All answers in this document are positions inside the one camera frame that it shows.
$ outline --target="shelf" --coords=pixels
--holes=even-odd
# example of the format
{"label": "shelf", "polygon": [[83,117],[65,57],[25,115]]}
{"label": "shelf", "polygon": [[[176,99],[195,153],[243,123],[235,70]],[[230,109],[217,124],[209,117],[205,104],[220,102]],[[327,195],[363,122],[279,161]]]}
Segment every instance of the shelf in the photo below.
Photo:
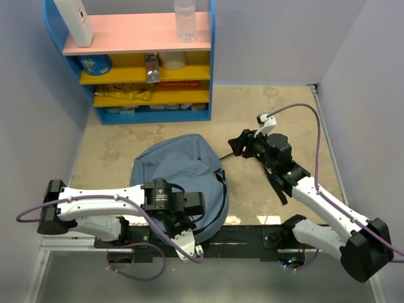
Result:
{"label": "shelf", "polygon": [[69,34],[65,56],[127,54],[134,52],[209,51],[208,13],[196,13],[196,39],[177,38],[175,14],[93,15],[88,17],[95,31],[90,47],[78,47]]}
{"label": "shelf", "polygon": [[155,85],[147,101],[98,96],[94,98],[94,107],[183,103],[209,103],[209,81],[201,82],[199,87],[167,87]]}
{"label": "shelf", "polygon": [[209,110],[147,110],[134,115],[104,114],[104,124],[158,123],[210,120]]}
{"label": "shelf", "polygon": [[[85,71],[81,74],[80,83],[108,84],[146,82],[145,55],[113,54],[112,69],[102,76],[90,76]],[[169,71],[160,67],[161,81],[209,80],[209,52],[187,52],[187,65],[178,71]]]}

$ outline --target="floor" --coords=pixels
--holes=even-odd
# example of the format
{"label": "floor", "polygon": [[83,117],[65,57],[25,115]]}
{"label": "floor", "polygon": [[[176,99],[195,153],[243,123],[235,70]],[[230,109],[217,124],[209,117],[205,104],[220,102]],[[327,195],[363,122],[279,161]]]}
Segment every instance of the floor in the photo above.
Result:
{"label": "floor", "polygon": [[[133,160],[149,146],[188,133],[199,133],[219,157],[231,152],[227,140],[243,129],[256,129],[256,116],[288,104],[315,105],[308,87],[218,86],[213,90],[213,113],[209,122],[130,124],[102,126],[90,114],[72,187],[103,189],[129,186]],[[275,131],[288,136],[294,160],[314,174],[316,121],[311,111],[289,109],[276,115]],[[341,198],[324,136],[319,158],[319,180]],[[280,223],[299,213],[316,223],[323,221],[310,209],[289,198],[282,206],[254,159],[230,157],[223,160],[230,188],[227,223]]]}

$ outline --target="plastic water bottle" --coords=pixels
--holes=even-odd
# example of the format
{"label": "plastic water bottle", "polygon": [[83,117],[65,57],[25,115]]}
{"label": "plastic water bottle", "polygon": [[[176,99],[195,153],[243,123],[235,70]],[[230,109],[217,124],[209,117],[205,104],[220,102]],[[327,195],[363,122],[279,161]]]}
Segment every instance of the plastic water bottle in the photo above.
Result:
{"label": "plastic water bottle", "polygon": [[174,0],[177,36],[183,42],[196,38],[195,0]]}

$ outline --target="white bottle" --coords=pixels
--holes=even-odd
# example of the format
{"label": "white bottle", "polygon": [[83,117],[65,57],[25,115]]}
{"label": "white bottle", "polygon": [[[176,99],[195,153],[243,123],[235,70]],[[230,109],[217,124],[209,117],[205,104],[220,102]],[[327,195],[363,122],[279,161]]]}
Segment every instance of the white bottle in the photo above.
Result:
{"label": "white bottle", "polygon": [[94,29],[81,0],[54,0],[54,2],[77,46],[91,46]]}
{"label": "white bottle", "polygon": [[177,36],[183,42],[191,42],[196,38],[195,0],[174,0]]}

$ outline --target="blue can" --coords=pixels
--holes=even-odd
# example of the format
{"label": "blue can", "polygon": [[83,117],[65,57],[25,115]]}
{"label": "blue can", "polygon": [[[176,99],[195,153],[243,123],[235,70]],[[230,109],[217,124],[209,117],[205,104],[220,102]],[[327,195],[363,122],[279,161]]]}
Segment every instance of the blue can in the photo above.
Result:
{"label": "blue can", "polygon": [[108,55],[77,56],[83,69],[91,76],[102,76],[112,68],[112,60]]}

